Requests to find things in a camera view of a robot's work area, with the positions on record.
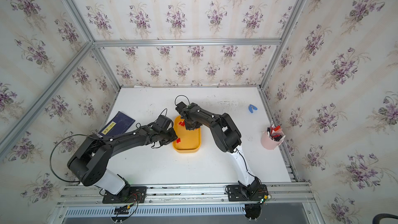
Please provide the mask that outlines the aluminium mounting rail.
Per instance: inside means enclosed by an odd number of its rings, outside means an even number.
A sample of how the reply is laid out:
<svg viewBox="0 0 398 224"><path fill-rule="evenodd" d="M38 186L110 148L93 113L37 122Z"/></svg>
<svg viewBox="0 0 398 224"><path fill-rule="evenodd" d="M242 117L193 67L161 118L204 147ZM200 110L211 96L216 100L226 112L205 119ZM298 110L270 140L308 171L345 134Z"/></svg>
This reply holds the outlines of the aluminium mounting rail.
<svg viewBox="0 0 398 224"><path fill-rule="evenodd" d="M266 203L315 203L308 183L266 183L269 198ZM166 184L147 185L140 206L230 203L227 185ZM56 207L103 206L103 196L95 187L67 186L61 191Z"/></svg>

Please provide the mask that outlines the yellow plastic storage tray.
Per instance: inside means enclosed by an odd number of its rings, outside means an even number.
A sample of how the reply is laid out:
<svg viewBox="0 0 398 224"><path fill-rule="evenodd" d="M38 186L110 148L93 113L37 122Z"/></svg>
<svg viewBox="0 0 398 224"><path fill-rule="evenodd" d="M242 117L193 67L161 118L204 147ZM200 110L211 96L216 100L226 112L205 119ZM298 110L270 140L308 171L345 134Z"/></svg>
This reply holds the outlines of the yellow plastic storage tray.
<svg viewBox="0 0 398 224"><path fill-rule="evenodd" d="M173 148L178 153L195 153L201 147L201 129L198 128L194 131L186 130L185 126L179 125L180 121L184 121L180 116L177 116L174 120L174 130L179 139L180 143L173 142Z"/></svg>

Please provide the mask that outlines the pink pen cup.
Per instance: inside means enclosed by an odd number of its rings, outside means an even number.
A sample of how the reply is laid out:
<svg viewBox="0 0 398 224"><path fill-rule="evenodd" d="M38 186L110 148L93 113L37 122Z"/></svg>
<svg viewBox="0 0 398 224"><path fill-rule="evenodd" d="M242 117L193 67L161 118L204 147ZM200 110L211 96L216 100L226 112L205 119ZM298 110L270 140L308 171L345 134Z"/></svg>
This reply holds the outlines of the pink pen cup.
<svg viewBox="0 0 398 224"><path fill-rule="evenodd" d="M274 150L285 141L285 134L280 125L270 125L261 137L261 145L267 150Z"/></svg>

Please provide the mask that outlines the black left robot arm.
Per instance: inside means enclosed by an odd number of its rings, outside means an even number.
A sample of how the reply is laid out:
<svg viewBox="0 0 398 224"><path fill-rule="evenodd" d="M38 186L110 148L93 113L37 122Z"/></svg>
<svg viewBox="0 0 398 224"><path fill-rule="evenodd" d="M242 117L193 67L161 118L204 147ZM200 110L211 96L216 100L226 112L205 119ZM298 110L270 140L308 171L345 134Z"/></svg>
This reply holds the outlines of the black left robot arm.
<svg viewBox="0 0 398 224"><path fill-rule="evenodd" d="M85 141L67 162L67 168L86 187L94 185L115 196L127 195L128 182L107 168L109 160L135 147L156 142L162 147L176 141L178 136L170 124L170 121L152 122L131 132L103 138L86 135Z"/></svg>

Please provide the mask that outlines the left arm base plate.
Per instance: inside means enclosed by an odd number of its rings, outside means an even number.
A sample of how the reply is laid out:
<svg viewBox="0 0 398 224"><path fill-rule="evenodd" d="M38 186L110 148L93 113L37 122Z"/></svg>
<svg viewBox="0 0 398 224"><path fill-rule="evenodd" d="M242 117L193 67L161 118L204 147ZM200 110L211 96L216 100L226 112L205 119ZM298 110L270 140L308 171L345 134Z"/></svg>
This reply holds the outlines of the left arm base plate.
<svg viewBox="0 0 398 224"><path fill-rule="evenodd" d="M144 203L147 193L147 187L145 186L126 186L117 195L112 195L108 191L105 191L103 196L103 204L128 204L128 203Z"/></svg>

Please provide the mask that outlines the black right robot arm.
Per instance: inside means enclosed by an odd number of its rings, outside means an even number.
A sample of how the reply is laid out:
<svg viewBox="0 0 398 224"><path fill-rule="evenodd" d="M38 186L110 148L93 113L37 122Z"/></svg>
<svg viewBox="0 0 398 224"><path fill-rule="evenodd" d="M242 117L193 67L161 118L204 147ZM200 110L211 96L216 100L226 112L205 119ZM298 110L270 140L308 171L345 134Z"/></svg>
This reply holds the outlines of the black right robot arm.
<svg viewBox="0 0 398 224"><path fill-rule="evenodd" d="M216 146L230 155L236 169L241 193L247 199L261 190L262 182L254 175L245 159L241 146L241 133L229 114L211 113L195 103L186 105L184 102L176 105L176 111L184 120L187 130L193 131L203 125L210 129Z"/></svg>

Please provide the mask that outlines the blue plastic clip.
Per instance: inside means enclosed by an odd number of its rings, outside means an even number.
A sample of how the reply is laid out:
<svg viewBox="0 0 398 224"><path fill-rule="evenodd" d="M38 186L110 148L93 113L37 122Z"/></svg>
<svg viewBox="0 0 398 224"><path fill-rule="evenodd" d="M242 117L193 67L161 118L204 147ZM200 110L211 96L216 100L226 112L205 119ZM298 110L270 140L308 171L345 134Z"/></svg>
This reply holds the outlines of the blue plastic clip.
<svg viewBox="0 0 398 224"><path fill-rule="evenodd" d="M248 109L249 109L249 112L252 113L252 114L254 113L254 111L258 110L258 108L256 106L252 105L252 104L250 104L248 106Z"/></svg>

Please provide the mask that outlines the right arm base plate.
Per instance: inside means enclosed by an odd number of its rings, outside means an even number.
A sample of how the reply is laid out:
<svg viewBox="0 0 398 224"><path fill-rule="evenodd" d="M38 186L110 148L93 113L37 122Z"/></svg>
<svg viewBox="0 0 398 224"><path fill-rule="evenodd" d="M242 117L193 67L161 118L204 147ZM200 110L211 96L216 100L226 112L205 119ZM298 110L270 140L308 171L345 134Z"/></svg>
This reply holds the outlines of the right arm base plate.
<svg viewBox="0 0 398 224"><path fill-rule="evenodd" d="M270 196L268 189L265 185L251 184L249 186L238 185L227 185L225 187L226 194L228 195L229 202L243 202L243 201L255 201L264 202L267 201Z"/></svg>

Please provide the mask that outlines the dark blue notebook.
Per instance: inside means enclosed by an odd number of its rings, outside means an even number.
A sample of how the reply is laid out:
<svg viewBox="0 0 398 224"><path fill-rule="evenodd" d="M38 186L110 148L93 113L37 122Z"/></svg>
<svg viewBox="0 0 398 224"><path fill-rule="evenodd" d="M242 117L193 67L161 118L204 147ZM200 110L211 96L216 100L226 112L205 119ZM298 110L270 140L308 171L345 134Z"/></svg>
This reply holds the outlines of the dark blue notebook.
<svg viewBox="0 0 398 224"><path fill-rule="evenodd" d="M97 134L101 138L124 134L134 122L133 118L118 112Z"/></svg>

